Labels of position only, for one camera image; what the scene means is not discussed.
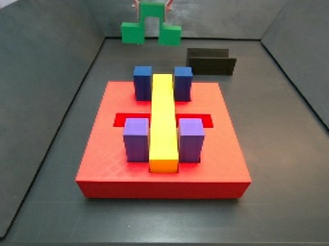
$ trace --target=gray wall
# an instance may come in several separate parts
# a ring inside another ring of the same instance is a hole
[[[120,37],[120,23],[136,22],[132,0],[84,0],[107,37]],[[184,37],[260,39],[286,0],[176,0],[167,23],[182,25]],[[148,21],[147,36],[158,36]]]
[[[104,37],[81,0],[17,1],[0,23],[1,237]]]
[[[0,0],[0,9],[12,4],[16,0]]]
[[[329,127],[329,1],[289,0],[262,43]]]

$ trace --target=yellow block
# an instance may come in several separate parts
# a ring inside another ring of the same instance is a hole
[[[171,74],[152,75],[148,169],[151,173],[176,173],[179,171],[178,131]]]

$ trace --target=blue block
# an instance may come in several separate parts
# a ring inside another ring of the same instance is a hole
[[[204,140],[202,119],[180,119],[179,122],[179,156],[180,162],[199,162]]]
[[[191,68],[187,66],[175,67],[175,101],[190,101],[190,88],[191,88],[192,73]]]
[[[123,141],[128,162],[148,162],[148,119],[127,118]]]
[[[136,101],[151,100],[151,66],[135,66],[133,86]]]

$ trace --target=red platform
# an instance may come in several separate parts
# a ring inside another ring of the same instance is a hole
[[[176,114],[208,114],[200,163],[180,163],[179,173],[148,173],[147,163],[125,161],[117,113],[149,113],[136,102],[132,82],[109,82],[97,111],[76,177],[88,198],[239,198],[250,185],[247,166],[218,84],[192,83],[191,102]]]

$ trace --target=block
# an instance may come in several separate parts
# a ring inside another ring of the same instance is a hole
[[[175,67],[175,102],[188,102],[190,101],[190,87],[191,87],[191,68],[186,66]]]
[[[182,118],[179,127],[180,162],[200,162],[200,151],[204,140],[202,119]]]
[[[164,3],[141,2],[139,4],[139,19],[144,24],[147,17],[158,17],[162,25],[164,21],[166,6]]]
[[[133,69],[135,98],[137,101],[151,100],[151,66],[135,66]]]
[[[148,120],[127,118],[123,142],[128,162],[148,162]]]
[[[180,45],[180,26],[163,24],[159,29],[159,45]]]
[[[123,22],[120,34],[123,43],[143,44],[145,42],[144,24]]]
[[[149,113],[136,102],[132,82],[108,82],[85,145],[76,183],[87,198],[235,199],[251,183],[218,83],[192,83],[191,98],[176,114],[208,114],[199,163],[180,163],[178,173],[149,173],[148,163],[127,162],[117,112]]]
[[[152,75],[148,170],[151,173],[175,173],[179,170],[171,74]]]
[[[149,112],[117,112],[115,114],[113,127],[124,127],[127,118],[147,118],[149,122]],[[212,118],[208,113],[176,113],[176,127],[182,118],[199,118],[204,128],[212,128]]]

